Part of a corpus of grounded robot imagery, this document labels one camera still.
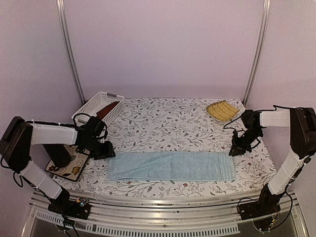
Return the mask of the light blue towel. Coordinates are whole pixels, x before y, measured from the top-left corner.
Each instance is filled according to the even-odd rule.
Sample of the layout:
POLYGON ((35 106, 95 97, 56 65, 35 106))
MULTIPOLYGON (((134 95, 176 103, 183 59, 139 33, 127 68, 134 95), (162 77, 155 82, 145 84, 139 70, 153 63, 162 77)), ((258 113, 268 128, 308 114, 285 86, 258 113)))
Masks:
POLYGON ((118 153, 109 159, 109 181, 233 181, 233 158, 225 152, 118 153))

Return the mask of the dark red towel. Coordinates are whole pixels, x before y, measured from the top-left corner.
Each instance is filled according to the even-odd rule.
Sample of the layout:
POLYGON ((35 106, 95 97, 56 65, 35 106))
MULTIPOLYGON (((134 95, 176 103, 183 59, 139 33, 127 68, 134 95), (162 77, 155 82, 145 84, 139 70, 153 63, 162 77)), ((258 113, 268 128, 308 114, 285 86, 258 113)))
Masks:
POLYGON ((118 101, 114 101, 110 104, 108 104, 107 106, 105 106, 104 108, 102 108, 100 111, 98 111, 97 117, 102 120, 109 112, 111 112, 111 110, 118 104, 118 101))

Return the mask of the white perforated plastic basket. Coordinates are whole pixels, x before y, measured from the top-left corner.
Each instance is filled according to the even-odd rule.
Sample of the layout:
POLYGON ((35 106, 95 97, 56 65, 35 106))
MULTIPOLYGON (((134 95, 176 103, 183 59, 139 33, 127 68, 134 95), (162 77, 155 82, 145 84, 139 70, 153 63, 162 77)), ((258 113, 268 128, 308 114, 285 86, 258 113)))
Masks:
POLYGON ((79 115, 75 118, 75 115, 84 113, 90 116, 97 116, 97 112, 108 104, 118 101, 118 104, 109 112, 102 121, 109 126, 123 111, 125 97, 121 95, 111 94, 107 92, 98 92, 90 100, 88 100, 80 109, 78 109, 71 119, 75 119, 78 125, 85 124, 89 117, 85 115, 79 115))

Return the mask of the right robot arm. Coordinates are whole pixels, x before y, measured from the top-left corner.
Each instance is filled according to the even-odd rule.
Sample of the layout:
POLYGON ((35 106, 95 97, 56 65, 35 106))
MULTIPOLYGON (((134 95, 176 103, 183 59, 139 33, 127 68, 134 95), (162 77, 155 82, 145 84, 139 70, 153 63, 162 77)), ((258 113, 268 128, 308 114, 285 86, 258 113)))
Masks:
POLYGON ((265 142, 270 151, 282 148, 278 154, 285 155, 276 175, 266 184, 260 193, 255 211, 266 215, 274 208, 286 192, 304 165, 316 154, 316 113, 311 107, 283 107, 275 105, 271 110, 246 110, 239 117, 245 127, 240 134, 233 130, 230 156, 239 156, 251 152, 254 142, 264 135, 266 128, 280 128, 281 135, 270 131, 265 142))

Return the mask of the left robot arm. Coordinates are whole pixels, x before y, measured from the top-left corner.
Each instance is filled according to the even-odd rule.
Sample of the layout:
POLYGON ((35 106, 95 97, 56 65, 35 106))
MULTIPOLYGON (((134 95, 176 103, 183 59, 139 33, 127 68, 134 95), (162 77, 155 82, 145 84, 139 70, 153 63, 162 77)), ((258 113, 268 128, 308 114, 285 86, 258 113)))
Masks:
POLYGON ((6 169, 12 170, 22 179, 54 200, 54 206, 62 214, 70 214, 73 203, 68 192, 44 171, 43 162, 32 155, 43 155, 44 161, 52 160, 56 166, 70 163, 65 148, 75 146, 81 154, 93 159, 115 156, 113 145, 107 141, 107 125, 97 117, 90 117, 79 125, 25 120, 15 116, 0 139, 0 156, 6 169))

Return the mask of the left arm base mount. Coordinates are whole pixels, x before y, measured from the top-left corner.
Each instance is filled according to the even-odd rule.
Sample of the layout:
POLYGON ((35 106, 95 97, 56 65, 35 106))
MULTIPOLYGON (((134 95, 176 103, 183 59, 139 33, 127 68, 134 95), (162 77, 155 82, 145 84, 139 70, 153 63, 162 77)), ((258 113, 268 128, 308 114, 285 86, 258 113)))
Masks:
POLYGON ((91 211, 89 199, 80 197, 77 200, 68 200, 65 207, 59 208, 58 205, 49 204, 48 210, 67 217, 87 220, 91 211))

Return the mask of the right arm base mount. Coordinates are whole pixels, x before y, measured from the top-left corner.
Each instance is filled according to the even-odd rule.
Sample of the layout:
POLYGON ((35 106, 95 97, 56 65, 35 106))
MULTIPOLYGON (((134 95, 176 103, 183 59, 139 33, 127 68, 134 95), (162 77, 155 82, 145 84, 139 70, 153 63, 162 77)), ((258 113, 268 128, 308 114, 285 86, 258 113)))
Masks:
POLYGON ((258 199, 243 197, 237 203, 237 212, 242 220, 253 219, 280 212, 279 200, 261 203, 258 199))

